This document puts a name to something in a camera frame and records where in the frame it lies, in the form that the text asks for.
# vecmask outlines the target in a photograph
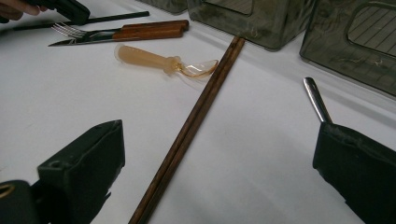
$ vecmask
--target utensil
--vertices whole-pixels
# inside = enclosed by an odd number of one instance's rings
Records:
[[[169,149],[166,157],[163,159],[163,163],[134,211],[133,216],[128,222],[129,224],[145,224],[149,222],[150,216],[157,207],[157,204],[163,196],[163,193],[170,183],[178,165],[186,154],[190,143],[204,121],[205,115],[209,111],[210,106],[215,101],[225,78],[231,71],[233,63],[238,57],[244,44],[245,39],[236,36],[225,51],[219,63],[219,67],[206,84],[197,103],[177,135],[175,142]]]
[[[118,44],[114,50],[117,60],[148,67],[161,68],[166,74],[179,72],[187,77],[205,77],[213,73],[219,61],[212,60],[204,63],[184,64],[180,57],[163,57],[142,49]]]
[[[124,165],[122,120],[96,125],[38,165],[33,185],[1,178],[0,223],[92,223]]]
[[[108,16],[108,17],[97,17],[97,18],[89,18],[86,22],[88,23],[96,23],[96,22],[103,22],[103,21],[119,21],[119,20],[126,20],[126,19],[133,19],[133,18],[140,18],[140,17],[147,17],[149,16],[148,11],[141,11],[141,12],[134,12],[128,14],[121,14],[115,16]],[[73,21],[64,21],[64,24],[67,25],[76,25]],[[12,30],[14,31],[21,31],[21,30],[34,30],[34,29],[41,29],[41,28],[50,28],[55,23],[45,23],[45,24],[37,24],[37,25],[27,25],[27,26],[17,26],[14,27]]]
[[[60,41],[49,45],[72,46],[91,43],[103,43],[109,41],[131,41],[177,38],[183,36],[183,31],[188,30],[188,21],[162,21],[124,25],[119,29],[100,30],[86,32],[65,25],[56,25],[54,30],[63,34],[73,36],[74,39]]]
[[[314,79],[304,79],[321,125],[313,167],[366,224],[396,223],[396,152],[333,124]]]
[[[150,22],[150,23],[137,23],[137,24],[124,25],[121,28],[116,28],[116,29],[95,30],[95,31],[83,31],[78,28],[68,26],[63,22],[58,22],[55,23],[51,28],[62,35],[67,35],[74,38],[84,38],[92,35],[97,35],[100,33],[107,33],[109,35],[112,35],[121,30],[137,29],[137,28],[143,29],[149,27],[158,28],[164,26],[181,26],[183,30],[187,30],[189,28],[189,21],[183,20],[183,21],[159,21],[159,22]]]
[[[78,25],[86,24],[91,14],[89,9],[76,0],[26,0],[25,2],[32,6],[56,9],[59,14]],[[0,22],[7,23],[8,20],[0,17]]]

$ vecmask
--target gray glass container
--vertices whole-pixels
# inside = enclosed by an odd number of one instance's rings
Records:
[[[180,14],[187,10],[186,0],[137,0],[154,7],[160,8],[172,14]]]
[[[317,0],[300,54],[395,98],[396,1]]]
[[[302,32],[314,0],[187,0],[190,18],[269,50]]]

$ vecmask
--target spoon handle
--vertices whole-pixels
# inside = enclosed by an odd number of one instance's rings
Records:
[[[332,123],[329,113],[327,112],[326,105],[320,96],[319,89],[312,77],[304,78],[304,85],[306,92],[308,93],[309,99],[311,100],[312,106],[317,111],[321,122]]]
[[[114,54],[120,62],[161,68],[168,75],[173,74],[180,64],[180,58],[177,56],[165,58],[161,55],[123,44],[116,46]]]

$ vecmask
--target wooden handle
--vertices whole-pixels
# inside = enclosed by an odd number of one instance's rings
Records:
[[[183,36],[183,28],[180,26],[162,26],[149,28],[128,28],[116,32],[112,38],[114,41],[149,40],[178,38]]]
[[[157,22],[148,22],[148,23],[137,23],[137,24],[128,24],[122,26],[122,29],[126,28],[150,28],[150,27],[164,27],[164,26],[180,26],[183,30],[189,30],[189,21],[181,20],[181,21],[157,21]]]

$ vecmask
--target metal handle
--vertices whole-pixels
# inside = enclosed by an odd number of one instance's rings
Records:
[[[320,96],[319,89],[312,77],[304,78],[304,85],[306,92],[308,93],[309,99],[311,100],[312,106],[317,111],[321,122],[332,123],[329,113],[327,112],[326,106]]]

